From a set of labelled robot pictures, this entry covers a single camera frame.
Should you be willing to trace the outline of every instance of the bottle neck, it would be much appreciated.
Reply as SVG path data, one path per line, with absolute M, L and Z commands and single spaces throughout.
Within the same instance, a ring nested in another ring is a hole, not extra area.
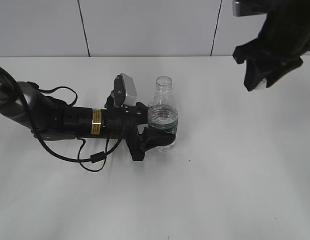
M 173 90 L 173 83 L 171 78 L 167 76 L 160 76 L 156 80 L 157 93 L 160 95 L 169 95 Z

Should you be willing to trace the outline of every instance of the yellow sticker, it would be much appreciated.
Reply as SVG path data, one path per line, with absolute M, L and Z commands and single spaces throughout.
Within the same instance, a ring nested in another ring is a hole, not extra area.
M 101 109 L 93 109 L 93 122 L 91 134 L 99 135 L 101 130 Z

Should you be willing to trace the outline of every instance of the white wall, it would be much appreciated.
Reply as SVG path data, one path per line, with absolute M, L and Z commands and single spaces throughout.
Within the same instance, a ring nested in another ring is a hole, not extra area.
M 231 0 L 0 0 L 0 57 L 232 55 L 264 18 Z
M 0 57 L 87 56 L 75 0 L 0 0 Z

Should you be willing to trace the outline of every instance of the clear plastic bottle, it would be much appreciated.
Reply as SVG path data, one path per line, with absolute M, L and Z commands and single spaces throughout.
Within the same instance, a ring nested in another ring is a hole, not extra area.
M 156 80 L 157 92 L 148 105 L 148 127 L 176 136 L 178 125 L 178 111 L 173 96 L 171 78 L 160 76 Z M 167 146 L 158 146 L 160 152 L 168 151 L 175 145 L 175 141 Z

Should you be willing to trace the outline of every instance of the white tabletop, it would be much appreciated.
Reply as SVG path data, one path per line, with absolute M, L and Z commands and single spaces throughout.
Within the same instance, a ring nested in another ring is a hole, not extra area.
M 53 158 L 0 115 L 0 240 L 310 240 L 310 56 L 303 59 L 273 87 L 247 92 L 245 65 L 231 57 L 0 58 L 17 81 L 73 88 L 79 107 L 103 108 L 121 72 L 145 104 L 155 79 L 170 76 L 179 103 L 172 151 L 132 162 L 122 142 L 99 173 Z M 49 146 L 75 158 L 80 143 Z M 82 157 L 105 140 L 87 144 Z

